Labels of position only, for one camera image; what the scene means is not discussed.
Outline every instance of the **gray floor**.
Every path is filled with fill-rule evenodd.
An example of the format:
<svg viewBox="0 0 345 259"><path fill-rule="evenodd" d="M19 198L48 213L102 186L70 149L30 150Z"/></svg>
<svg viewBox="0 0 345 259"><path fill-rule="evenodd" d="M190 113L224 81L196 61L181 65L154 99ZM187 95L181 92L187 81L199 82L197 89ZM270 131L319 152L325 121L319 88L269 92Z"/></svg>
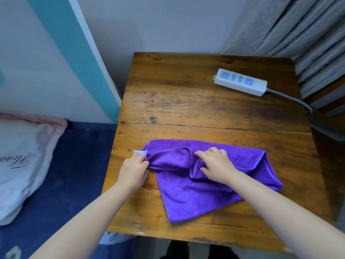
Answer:
<svg viewBox="0 0 345 259"><path fill-rule="evenodd" d="M152 237L140 237L138 240L135 259L159 259L165 255L170 240ZM207 259L208 244L189 243L190 259ZM296 259L291 253L273 253L253 249L233 247L240 259Z"/></svg>

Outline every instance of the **forearm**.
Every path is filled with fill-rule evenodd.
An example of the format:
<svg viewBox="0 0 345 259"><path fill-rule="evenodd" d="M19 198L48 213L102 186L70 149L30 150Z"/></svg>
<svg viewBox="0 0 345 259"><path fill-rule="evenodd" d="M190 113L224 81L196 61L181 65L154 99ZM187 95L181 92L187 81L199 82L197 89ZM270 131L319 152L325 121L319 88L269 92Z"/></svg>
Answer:
<svg viewBox="0 0 345 259"><path fill-rule="evenodd" d="M50 237L30 259L89 258L130 194L121 185L113 185Z"/></svg>
<svg viewBox="0 0 345 259"><path fill-rule="evenodd" d="M229 173L228 186L299 258L345 258L345 235L326 221L238 170Z"/></svg>

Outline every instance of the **purple towel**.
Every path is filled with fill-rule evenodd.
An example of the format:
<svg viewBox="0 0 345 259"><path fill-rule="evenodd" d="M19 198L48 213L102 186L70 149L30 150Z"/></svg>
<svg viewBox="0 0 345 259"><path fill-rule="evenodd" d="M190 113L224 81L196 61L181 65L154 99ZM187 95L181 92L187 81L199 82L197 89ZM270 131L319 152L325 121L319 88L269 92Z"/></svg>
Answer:
<svg viewBox="0 0 345 259"><path fill-rule="evenodd" d="M194 152L210 147L224 149L243 173L275 191L282 189L264 150L194 140L152 140L143 150L147 151L149 168L156 170L170 222L188 220L242 199L230 187L209 180L200 171L206 164Z"/></svg>

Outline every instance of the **black pants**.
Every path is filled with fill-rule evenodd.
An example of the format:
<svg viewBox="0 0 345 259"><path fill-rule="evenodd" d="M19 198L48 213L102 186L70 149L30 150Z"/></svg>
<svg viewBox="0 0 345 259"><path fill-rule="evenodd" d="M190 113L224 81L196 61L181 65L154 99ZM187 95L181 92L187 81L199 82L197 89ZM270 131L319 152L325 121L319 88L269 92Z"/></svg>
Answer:
<svg viewBox="0 0 345 259"><path fill-rule="evenodd" d="M172 240L166 256L160 259L189 259L188 242ZM230 247L211 244L208 259L239 259Z"/></svg>

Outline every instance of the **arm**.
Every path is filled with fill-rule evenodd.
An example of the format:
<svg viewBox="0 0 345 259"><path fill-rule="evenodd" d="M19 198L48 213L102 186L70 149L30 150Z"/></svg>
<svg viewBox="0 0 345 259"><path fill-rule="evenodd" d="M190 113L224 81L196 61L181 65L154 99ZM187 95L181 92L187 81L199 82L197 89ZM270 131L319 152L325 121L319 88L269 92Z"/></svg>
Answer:
<svg viewBox="0 0 345 259"><path fill-rule="evenodd" d="M237 170L225 150L212 147L195 154L207 165L202 172L245 199L299 258L345 258L345 234Z"/></svg>
<svg viewBox="0 0 345 259"><path fill-rule="evenodd" d="M145 160L138 155L126 159L117 182L50 237L30 259L89 258L115 214L143 185L149 165Z"/></svg>

